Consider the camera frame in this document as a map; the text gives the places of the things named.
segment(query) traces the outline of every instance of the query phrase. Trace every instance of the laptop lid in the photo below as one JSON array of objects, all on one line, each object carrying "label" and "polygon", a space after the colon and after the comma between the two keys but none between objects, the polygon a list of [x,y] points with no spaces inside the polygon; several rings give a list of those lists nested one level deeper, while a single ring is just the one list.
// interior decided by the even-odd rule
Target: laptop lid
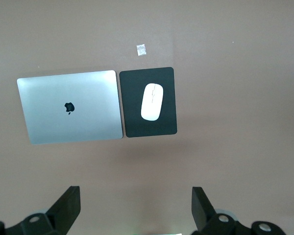
[{"label": "laptop lid", "polygon": [[115,71],[19,78],[32,144],[123,137]]}]

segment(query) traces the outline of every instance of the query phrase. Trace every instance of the white mouse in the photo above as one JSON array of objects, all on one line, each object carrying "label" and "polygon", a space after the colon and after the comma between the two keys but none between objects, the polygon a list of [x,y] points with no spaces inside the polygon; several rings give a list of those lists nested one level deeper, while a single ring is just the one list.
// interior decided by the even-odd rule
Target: white mouse
[{"label": "white mouse", "polygon": [[160,116],[163,88],[159,84],[149,83],[144,90],[141,116],[148,121],[156,121]]}]

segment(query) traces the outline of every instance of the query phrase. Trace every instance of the mouse pad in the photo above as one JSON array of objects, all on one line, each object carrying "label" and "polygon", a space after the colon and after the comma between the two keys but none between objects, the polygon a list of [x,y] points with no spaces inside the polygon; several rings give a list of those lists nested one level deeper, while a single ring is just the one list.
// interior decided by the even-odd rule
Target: mouse pad
[{"label": "mouse pad", "polygon": [[176,134],[173,68],[122,71],[120,85],[127,137]]}]

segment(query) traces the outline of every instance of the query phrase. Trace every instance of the black mouse pad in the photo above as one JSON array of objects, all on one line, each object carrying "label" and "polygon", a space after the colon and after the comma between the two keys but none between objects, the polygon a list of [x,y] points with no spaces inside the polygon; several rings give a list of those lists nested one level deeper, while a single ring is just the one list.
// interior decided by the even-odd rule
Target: black mouse pad
[{"label": "black mouse pad", "polygon": [[[141,115],[144,91],[150,83],[159,84],[163,88],[160,115],[154,121],[146,120]],[[176,134],[173,68],[122,71],[120,85],[127,137]]]}]

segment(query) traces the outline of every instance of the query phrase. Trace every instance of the white sticker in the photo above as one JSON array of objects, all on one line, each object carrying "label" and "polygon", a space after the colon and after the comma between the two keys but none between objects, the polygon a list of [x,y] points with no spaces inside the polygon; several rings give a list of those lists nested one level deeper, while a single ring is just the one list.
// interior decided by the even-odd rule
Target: white sticker
[{"label": "white sticker", "polygon": [[137,45],[136,48],[137,48],[137,54],[138,54],[138,56],[146,55],[146,47],[145,47],[145,44]]}]

